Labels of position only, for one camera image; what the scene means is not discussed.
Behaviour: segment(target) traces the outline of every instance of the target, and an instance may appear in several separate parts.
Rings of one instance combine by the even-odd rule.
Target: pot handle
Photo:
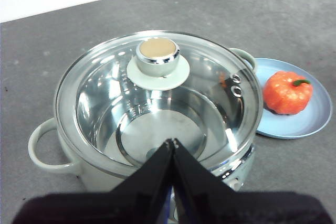
[[[240,57],[242,57],[244,60],[247,60],[248,63],[251,64],[253,72],[257,72],[257,67],[258,67],[258,63],[256,61],[256,59],[250,55],[248,52],[241,50],[239,48],[229,48],[230,51],[234,52],[235,54],[239,55]]]
[[[70,162],[68,164],[63,165],[48,165],[43,163],[38,159],[36,156],[36,146],[40,138],[51,130],[56,130],[56,120],[51,118],[44,123],[42,123],[39,127],[37,127],[33,133],[31,134],[29,141],[28,141],[28,153],[30,159],[34,162],[42,170],[51,173],[72,173],[78,175],[80,173],[80,165],[78,162]]]

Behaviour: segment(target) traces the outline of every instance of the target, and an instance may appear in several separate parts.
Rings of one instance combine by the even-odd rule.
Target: countertop
[[[200,35],[257,58],[314,75],[336,104],[335,0],[101,0],[1,24],[1,223],[37,196],[84,191],[73,175],[37,168],[32,131],[53,116],[58,81],[96,44],[141,30]],[[257,135],[243,190],[291,190],[317,197],[336,220],[335,116],[315,135],[277,140]],[[56,132],[40,141],[45,162],[66,162]]]

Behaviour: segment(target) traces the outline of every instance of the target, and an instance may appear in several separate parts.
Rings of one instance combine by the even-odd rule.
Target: blue plate
[[[257,77],[263,88],[277,71],[292,71],[308,79],[313,85],[313,95],[307,107],[296,115],[277,115],[263,110],[257,133],[280,139],[294,139],[312,135],[326,126],[332,114],[330,96],[324,86],[312,75],[292,64],[273,59],[257,58]]]

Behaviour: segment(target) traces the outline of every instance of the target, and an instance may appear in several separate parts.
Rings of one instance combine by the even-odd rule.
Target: orange pumpkin
[[[263,89],[267,107],[278,114],[294,115],[304,110],[313,92],[308,80],[294,72],[278,71]]]

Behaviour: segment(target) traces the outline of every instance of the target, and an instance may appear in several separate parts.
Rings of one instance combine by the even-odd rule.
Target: glass lid
[[[63,76],[59,133],[85,161],[119,177],[177,138],[209,170],[247,146],[260,86],[228,49],[184,33],[143,31],[104,42]]]

